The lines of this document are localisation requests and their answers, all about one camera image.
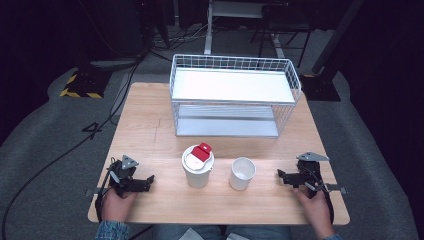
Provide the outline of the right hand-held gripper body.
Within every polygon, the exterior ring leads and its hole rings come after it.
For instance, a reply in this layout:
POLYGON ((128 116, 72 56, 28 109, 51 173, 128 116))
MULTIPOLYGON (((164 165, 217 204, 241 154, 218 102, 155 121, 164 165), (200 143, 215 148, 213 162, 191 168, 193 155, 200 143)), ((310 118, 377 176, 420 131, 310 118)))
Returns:
POLYGON ((328 161, 327 156, 323 156, 314 152, 306 152, 297 156, 297 168, 302 177, 301 184, 308 188, 308 197, 312 199, 319 191, 328 192, 324 183, 320 163, 328 161))

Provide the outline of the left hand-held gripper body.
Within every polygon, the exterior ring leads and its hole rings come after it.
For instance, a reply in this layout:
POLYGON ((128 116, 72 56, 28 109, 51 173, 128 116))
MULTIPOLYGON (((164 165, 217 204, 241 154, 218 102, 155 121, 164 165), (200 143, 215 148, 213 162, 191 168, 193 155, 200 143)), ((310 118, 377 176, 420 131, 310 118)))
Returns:
POLYGON ((134 192, 135 179, 133 174, 139 163, 124 155, 121 160, 113 160, 109 167, 109 185, 122 197, 125 192, 134 192))

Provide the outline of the white paper cup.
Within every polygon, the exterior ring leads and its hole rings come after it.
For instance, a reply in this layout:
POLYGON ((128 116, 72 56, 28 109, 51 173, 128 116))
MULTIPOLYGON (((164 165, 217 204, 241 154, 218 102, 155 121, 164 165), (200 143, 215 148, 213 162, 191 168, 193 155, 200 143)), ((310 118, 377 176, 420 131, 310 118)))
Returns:
POLYGON ((230 186, 238 191, 245 190, 256 174, 256 165, 246 157, 235 159, 231 166, 230 186))

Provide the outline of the white cup with red-flap lid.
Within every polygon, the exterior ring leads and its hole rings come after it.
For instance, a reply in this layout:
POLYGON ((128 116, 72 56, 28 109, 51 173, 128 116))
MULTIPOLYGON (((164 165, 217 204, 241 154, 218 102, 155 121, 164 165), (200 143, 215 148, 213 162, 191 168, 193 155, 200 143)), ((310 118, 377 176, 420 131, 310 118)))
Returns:
POLYGON ((202 142, 188 147, 181 157, 188 184, 193 188, 205 187, 214 161, 214 154, 209 144, 202 142))

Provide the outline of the white wire shelf rack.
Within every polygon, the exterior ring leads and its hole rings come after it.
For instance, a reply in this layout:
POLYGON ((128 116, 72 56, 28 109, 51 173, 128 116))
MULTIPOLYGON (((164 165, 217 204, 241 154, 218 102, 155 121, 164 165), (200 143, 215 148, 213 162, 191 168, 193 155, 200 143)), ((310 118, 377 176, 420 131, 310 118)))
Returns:
POLYGON ((301 83, 288 59, 176 54, 169 93, 178 136, 276 138, 301 83))

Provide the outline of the person's left hand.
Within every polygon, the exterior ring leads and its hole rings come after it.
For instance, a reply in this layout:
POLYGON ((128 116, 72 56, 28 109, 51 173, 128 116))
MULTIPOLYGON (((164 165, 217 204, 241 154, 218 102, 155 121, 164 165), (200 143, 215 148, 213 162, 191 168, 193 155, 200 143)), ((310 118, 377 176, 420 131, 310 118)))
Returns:
POLYGON ((125 193, 120 197, 114 189, 109 190, 102 202, 102 220, 125 222, 137 197, 135 192, 125 193))

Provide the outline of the person's right hand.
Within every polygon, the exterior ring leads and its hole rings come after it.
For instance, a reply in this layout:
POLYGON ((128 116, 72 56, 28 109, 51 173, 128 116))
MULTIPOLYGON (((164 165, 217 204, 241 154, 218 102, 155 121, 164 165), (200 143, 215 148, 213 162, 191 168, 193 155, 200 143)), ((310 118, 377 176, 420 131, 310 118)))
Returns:
POLYGON ((334 235, 335 230, 330 220, 330 210, 324 193, 320 191, 313 198, 309 198, 300 188, 297 188, 294 194, 304 208, 305 216, 312 225, 316 238, 325 240, 334 235))

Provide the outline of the black slanted pole with base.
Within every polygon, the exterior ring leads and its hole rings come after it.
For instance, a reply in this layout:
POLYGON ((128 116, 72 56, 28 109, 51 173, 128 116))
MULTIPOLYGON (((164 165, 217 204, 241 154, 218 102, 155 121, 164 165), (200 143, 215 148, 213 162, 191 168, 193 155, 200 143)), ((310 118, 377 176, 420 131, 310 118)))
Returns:
POLYGON ((301 75, 302 91, 309 101, 339 101, 333 79, 345 61, 348 50, 343 47, 345 34, 365 0, 353 0, 338 24, 333 36, 312 67, 314 75, 301 75))

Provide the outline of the yellow-black striped stand base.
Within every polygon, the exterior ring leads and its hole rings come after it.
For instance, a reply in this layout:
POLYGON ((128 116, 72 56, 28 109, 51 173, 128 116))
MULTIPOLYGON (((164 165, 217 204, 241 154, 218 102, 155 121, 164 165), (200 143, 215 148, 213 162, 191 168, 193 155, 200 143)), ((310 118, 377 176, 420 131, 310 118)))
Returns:
POLYGON ((61 97, 100 99, 110 81, 110 71, 83 72, 75 70, 60 93, 61 97))

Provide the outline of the black chair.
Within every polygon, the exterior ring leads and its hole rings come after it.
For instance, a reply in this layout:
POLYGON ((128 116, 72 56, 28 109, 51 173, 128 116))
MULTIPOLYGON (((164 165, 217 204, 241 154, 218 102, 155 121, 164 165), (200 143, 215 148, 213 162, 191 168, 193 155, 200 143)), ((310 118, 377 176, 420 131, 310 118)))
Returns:
POLYGON ((259 57, 262 56, 266 39, 269 39, 280 50, 284 48, 299 50, 297 66, 300 66, 312 31, 311 19, 302 8, 301 3, 292 0, 271 0, 261 7, 261 19, 251 41, 254 41, 257 34, 260 34, 259 57), (291 42, 299 33, 305 35, 303 44, 291 46, 291 42), (290 38, 284 45, 277 45, 276 41, 281 34, 290 35, 290 38))

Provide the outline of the white metal stand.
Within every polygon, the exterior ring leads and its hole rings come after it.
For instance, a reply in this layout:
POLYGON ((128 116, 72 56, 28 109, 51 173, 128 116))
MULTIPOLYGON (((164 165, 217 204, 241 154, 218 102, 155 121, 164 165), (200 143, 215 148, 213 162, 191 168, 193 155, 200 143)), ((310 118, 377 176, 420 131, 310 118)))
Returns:
POLYGON ((247 0, 208 0, 207 10, 207 33, 204 45, 204 53, 212 52, 212 23, 214 17, 234 17, 260 19, 263 3, 248 2, 247 0))

